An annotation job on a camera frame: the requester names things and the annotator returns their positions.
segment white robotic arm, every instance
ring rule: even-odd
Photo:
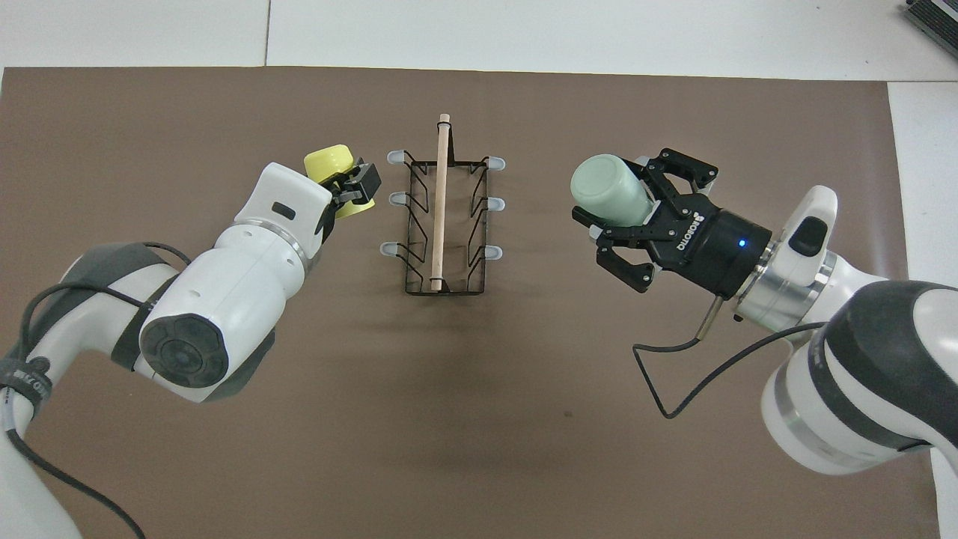
[[[194,402],[246,384],[336,217],[372,207],[379,186],[375,166],[345,146],[305,162],[309,177],[269,164],[233,224],[182,273],[144,244],[97,246],[37,297],[0,359],[0,537],[80,537],[17,442],[79,352],[99,350]]]
[[[601,164],[610,158],[626,166]],[[689,181],[693,192],[678,194],[664,174]],[[716,295],[711,316],[721,300],[733,300],[737,316],[772,332],[828,322],[789,337],[798,349],[762,399],[769,431],[801,464],[848,474],[934,446],[958,474],[958,291],[887,281],[828,251],[837,213],[831,189],[813,187],[772,235],[708,200],[717,175],[669,149],[645,164],[598,155],[573,174],[573,218],[590,227],[597,263],[637,292],[670,270]],[[624,200],[636,208],[630,218]],[[632,265],[614,247],[643,248],[652,262]],[[671,350],[636,346],[684,349],[707,326]]]

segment wooden dowel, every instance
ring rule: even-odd
[[[429,288],[443,289],[443,243],[445,242],[445,174],[449,168],[449,115],[439,115],[439,148],[436,150],[436,215],[432,222],[432,275]]]

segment yellow object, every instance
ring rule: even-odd
[[[344,144],[337,144],[322,150],[310,153],[303,158],[303,164],[306,165],[306,176],[316,183],[323,183],[324,180],[337,173],[346,173],[354,165],[355,159],[353,153]],[[376,205],[374,200],[365,204],[353,204],[351,201],[343,204],[336,212],[336,218],[341,219],[357,214],[363,210]]]

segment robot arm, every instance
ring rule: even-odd
[[[29,329],[0,360],[4,431],[26,432],[84,350],[99,350],[194,402],[239,391],[272,344],[285,303],[303,285],[334,220],[372,207],[380,183],[376,167],[354,161],[345,146],[305,161],[309,177],[269,164],[233,224],[182,273],[143,244],[83,254],[48,291],[33,323],[28,310]],[[5,536],[80,536],[6,436],[0,484]]]
[[[637,292],[670,270],[772,332],[828,322],[790,338],[799,348],[762,400],[772,436],[803,465],[847,474],[933,445],[958,473],[958,291],[886,281],[828,251],[831,189],[813,187],[773,236],[708,200],[717,175],[669,149],[645,164],[597,155],[573,174],[573,219],[589,227],[597,263]],[[651,262],[632,265],[614,247]]]

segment black metal rack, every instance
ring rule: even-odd
[[[452,128],[449,129],[448,168],[468,170],[468,178],[474,179],[475,186],[469,199],[469,218],[472,221],[471,232],[466,240],[468,274],[465,286],[461,290],[452,290],[443,279],[442,289],[431,291],[426,286],[429,280],[421,272],[425,265],[429,249],[429,234],[422,226],[421,217],[430,213],[429,187],[422,180],[429,176],[430,167],[435,169],[437,160],[416,159],[406,150],[389,152],[387,161],[402,164],[409,169],[409,190],[396,192],[389,196],[389,202],[403,206],[408,211],[406,241],[386,242],[379,247],[385,256],[395,256],[403,262],[403,290],[410,295],[478,295],[486,290],[486,262],[502,257],[502,249],[488,243],[489,212],[502,211],[505,201],[489,196],[489,172],[500,171],[506,162],[500,157],[486,156],[478,161],[459,161],[455,158],[452,144]]]

